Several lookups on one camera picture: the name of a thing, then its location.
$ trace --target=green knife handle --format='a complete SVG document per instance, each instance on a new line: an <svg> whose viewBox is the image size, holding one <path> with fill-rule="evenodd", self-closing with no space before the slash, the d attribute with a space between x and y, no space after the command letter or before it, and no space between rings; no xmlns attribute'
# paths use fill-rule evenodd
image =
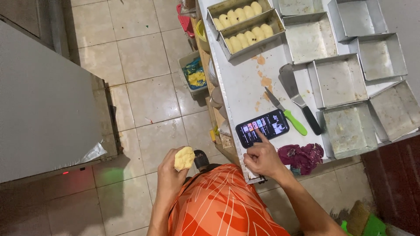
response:
<svg viewBox="0 0 420 236"><path fill-rule="evenodd" d="M305 129L305 127L293 117L291 112L289 110L285 110L284 116L291 122L293 127L303 136L306 136L308 134L308 131Z"/></svg>

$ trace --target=kitchen knife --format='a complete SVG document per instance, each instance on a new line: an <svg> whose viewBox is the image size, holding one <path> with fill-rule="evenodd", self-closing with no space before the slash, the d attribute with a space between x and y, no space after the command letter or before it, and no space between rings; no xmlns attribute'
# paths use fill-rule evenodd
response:
<svg viewBox="0 0 420 236"><path fill-rule="evenodd" d="M270 99L271 103L278 109L282 110L284 116L291 122L293 127L303 136L308 134L308 131L305 127L297 120L289 110L284 109L284 107L280 104L279 100L265 87L265 91L267 93L268 98Z"/></svg>
<svg viewBox="0 0 420 236"><path fill-rule="evenodd" d="M289 98L302 109L303 115L305 115L306 120L311 126L311 129L314 131L316 135L320 135L322 133L321 127L319 127L318 122L316 121L312 111L306 105L305 101L303 100L302 96L299 94L299 90L297 88L296 79L293 74L293 66L291 64L286 64L280 68L280 75L279 80L283 85L284 89L286 90L287 95Z"/></svg>

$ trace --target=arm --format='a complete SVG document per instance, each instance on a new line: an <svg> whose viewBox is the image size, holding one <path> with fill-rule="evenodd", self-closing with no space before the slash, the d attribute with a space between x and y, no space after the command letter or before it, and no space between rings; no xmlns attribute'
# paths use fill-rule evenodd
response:
<svg viewBox="0 0 420 236"><path fill-rule="evenodd" d="M168 236L169 211L188 173L188 169L178 172L174 168L175 154L182 148L171 149L157 168L156 199L147 236Z"/></svg>
<svg viewBox="0 0 420 236"><path fill-rule="evenodd" d="M304 234L346 236L341 227L283 165L268 139L258 129L255 131L263 142L254 143L254 146L247 150L244 154L244 163L253 172L269 176L278 182L289 198Z"/></svg>

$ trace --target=black spatula handle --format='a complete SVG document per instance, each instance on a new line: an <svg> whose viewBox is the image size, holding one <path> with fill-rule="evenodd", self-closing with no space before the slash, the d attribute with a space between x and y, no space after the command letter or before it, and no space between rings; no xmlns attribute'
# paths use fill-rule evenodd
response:
<svg viewBox="0 0 420 236"><path fill-rule="evenodd" d="M318 122L316 121L314 115L312 114L312 111L309 109L308 106L302 108L303 114L305 115L306 120L309 123L309 126L312 128L312 131L316 135L320 135L322 133L321 127L319 127Z"/></svg>

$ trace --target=purple cloth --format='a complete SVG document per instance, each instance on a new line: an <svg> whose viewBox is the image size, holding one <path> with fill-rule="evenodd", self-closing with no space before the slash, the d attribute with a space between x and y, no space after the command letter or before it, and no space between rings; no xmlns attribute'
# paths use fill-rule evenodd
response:
<svg viewBox="0 0 420 236"><path fill-rule="evenodd" d="M286 145L277 151L278 157L291 169L300 169L301 175L309 175L319 164L322 164L324 150L319 144L308 144L305 147L299 145Z"/></svg>

